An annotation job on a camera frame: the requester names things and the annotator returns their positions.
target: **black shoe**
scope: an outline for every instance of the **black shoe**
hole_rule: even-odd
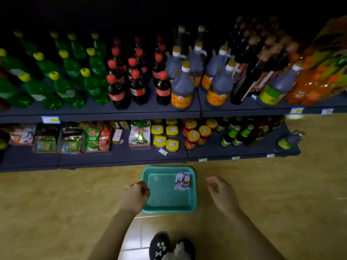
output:
[[[195,247],[194,247],[192,241],[184,238],[178,242],[178,244],[180,244],[180,243],[183,243],[184,251],[188,254],[188,257],[191,260],[195,260]]]
[[[169,236],[166,233],[157,233],[150,244],[150,260],[161,260],[169,249]]]

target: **teal plastic basket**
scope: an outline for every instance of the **teal plastic basket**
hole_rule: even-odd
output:
[[[190,173],[190,190],[174,189],[177,172]],[[142,180],[151,191],[144,213],[190,213],[196,209],[196,179],[192,168],[149,166],[142,172]]]

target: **forearm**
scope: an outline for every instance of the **forearm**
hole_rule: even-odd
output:
[[[241,209],[227,216],[235,226],[249,260],[285,260]]]
[[[118,211],[95,245],[88,260],[117,260],[124,236],[134,217],[135,215],[130,212]]]

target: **human arm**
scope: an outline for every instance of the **human arm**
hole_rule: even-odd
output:
[[[249,260],[285,260],[241,210],[232,186],[218,176],[208,177],[206,181],[215,205],[234,225]]]
[[[123,194],[119,210],[95,245],[88,260],[117,260],[124,236],[135,218],[141,212],[150,196],[145,182],[131,185]]]

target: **jar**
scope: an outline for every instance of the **jar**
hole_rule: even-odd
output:
[[[184,146],[187,150],[193,150],[196,147],[197,142],[200,139],[200,134],[196,130],[188,132]]]
[[[167,151],[178,151],[179,141],[178,140],[167,140],[166,141],[166,149]]]
[[[166,135],[168,137],[176,137],[178,135],[177,126],[166,126]]]
[[[162,125],[163,120],[162,119],[154,119],[152,120],[153,125]]]
[[[206,120],[206,126],[208,126],[211,131],[214,131],[216,127],[218,127],[218,122],[214,118],[209,118]]]
[[[177,118],[166,119],[166,125],[167,126],[177,125]]]
[[[200,139],[197,142],[197,144],[199,146],[202,146],[203,144],[205,144],[207,139],[211,136],[212,132],[208,126],[203,125],[199,127],[199,134],[200,134]]]
[[[165,147],[166,137],[165,136],[155,136],[153,139],[153,145],[157,148]]]
[[[164,126],[163,125],[153,125],[151,128],[151,133],[154,136],[161,136],[164,133]]]
[[[186,137],[188,132],[197,127],[197,122],[193,118],[188,118],[184,124],[183,136]]]

